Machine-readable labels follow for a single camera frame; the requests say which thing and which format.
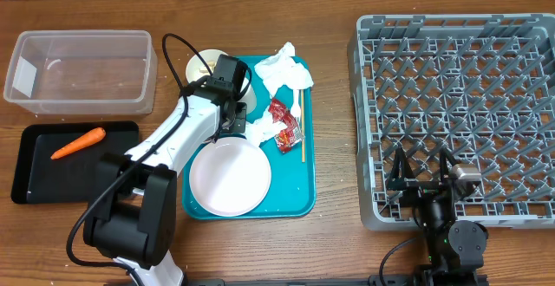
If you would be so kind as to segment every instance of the teal tray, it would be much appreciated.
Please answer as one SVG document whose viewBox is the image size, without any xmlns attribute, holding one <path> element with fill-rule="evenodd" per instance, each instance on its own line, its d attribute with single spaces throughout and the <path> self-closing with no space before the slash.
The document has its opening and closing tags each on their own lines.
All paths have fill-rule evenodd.
<svg viewBox="0 0 555 286">
<path fill-rule="evenodd" d="M 247 121 L 253 122 L 262 117 L 264 110 L 270 105 L 270 95 L 264 87 L 262 80 L 254 71 L 254 65 L 268 56 L 238 56 L 252 69 L 252 87 L 257 96 L 256 108 L 246 116 Z M 300 62 L 308 69 L 306 62 L 295 57 L 295 62 Z M 276 98 L 287 107 L 293 103 L 293 93 L 285 86 L 281 87 Z M 191 164 L 202 145 L 193 154 L 183 168 L 183 199 L 185 211 L 193 218 L 200 220 L 239 219 L 239 218 L 281 218 L 301 217 L 309 213 L 316 203 L 316 168 L 314 161 L 314 130 L 312 128 L 312 100 L 310 90 L 304 90 L 304 136 L 306 145 L 306 162 L 301 161 L 301 144 L 297 144 L 287 154 L 282 154 L 274 139 L 262 143 L 260 148 L 268 157 L 271 167 L 271 183 L 268 194 L 254 210 L 233 218 L 219 217 L 204 210 L 191 194 L 189 185 L 189 172 Z"/>
</svg>

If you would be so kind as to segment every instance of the red snack bag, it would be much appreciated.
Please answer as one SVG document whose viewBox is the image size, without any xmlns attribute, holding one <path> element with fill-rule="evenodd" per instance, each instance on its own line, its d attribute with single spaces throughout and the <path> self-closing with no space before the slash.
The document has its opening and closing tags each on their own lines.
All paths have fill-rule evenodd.
<svg viewBox="0 0 555 286">
<path fill-rule="evenodd" d="M 274 122 L 282 121 L 287 128 L 274 136 L 277 147 L 282 153 L 287 153 L 298 142 L 303 140 L 303 133 L 297 124 L 295 117 L 291 115 L 285 104 L 276 100 L 271 100 L 270 108 L 268 111 L 271 113 Z"/>
</svg>

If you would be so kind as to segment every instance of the clear plastic bin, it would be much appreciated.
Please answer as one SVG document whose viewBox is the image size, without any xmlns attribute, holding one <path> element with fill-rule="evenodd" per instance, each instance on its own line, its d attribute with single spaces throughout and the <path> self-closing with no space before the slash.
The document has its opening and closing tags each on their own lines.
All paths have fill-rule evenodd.
<svg viewBox="0 0 555 286">
<path fill-rule="evenodd" d="M 3 97 L 35 114 L 148 114 L 157 65 L 146 31 L 27 31 Z"/>
</svg>

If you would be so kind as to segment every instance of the chopstick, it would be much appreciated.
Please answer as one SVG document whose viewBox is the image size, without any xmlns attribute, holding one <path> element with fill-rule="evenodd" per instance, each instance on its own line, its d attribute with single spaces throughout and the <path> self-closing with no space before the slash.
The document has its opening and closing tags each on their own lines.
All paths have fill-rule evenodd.
<svg viewBox="0 0 555 286">
<path fill-rule="evenodd" d="M 301 133 L 303 134 L 303 141 L 301 142 L 301 153 L 303 153 L 302 161 L 306 161 L 306 152 L 304 144 L 304 90 L 301 90 Z"/>
</svg>

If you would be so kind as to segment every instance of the wooden table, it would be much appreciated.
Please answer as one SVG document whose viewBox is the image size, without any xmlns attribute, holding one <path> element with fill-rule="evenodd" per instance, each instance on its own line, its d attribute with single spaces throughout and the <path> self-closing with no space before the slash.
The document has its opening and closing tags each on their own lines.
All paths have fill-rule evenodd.
<svg viewBox="0 0 555 286">
<path fill-rule="evenodd" d="M 364 14 L 553 12 L 555 0 L 67 0 L 0 3 L 0 73 L 17 36 L 30 29 L 145 29 L 159 58 L 152 114 L 135 117 L 143 137 L 173 110 L 177 96 L 160 40 L 173 32 L 198 49 L 231 55 L 273 54 L 291 41 L 309 64 L 317 159 L 317 203 L 303 218 L 200 222 L 178 202 L 171 252 L 190 278 L 226 280 L 364 277 L 385 253 L 414 235 L 362 226 L 356 187 L 356 125 L 349 97 L 347 42 Z M 169 45 L 180 73 L 190 57 Z M 70 119 L 65 122 L 86 119 Z M 0 285 L 98 285 L 125 279 L 121 270 L 73 265 L 65 254 L 69 229 L 85 204 L 15 205 L 10 188 L 22 130 L 35 117 L 0 101 Z M 491 230 L 485 254 L 493 285 L 553 285 L 553 231 Z M 76 255 L 106 260 L 82 243 Z M 423 244 L 399 251 L 387 273 L 409 273 L 426 261 Z"/>
</svg>

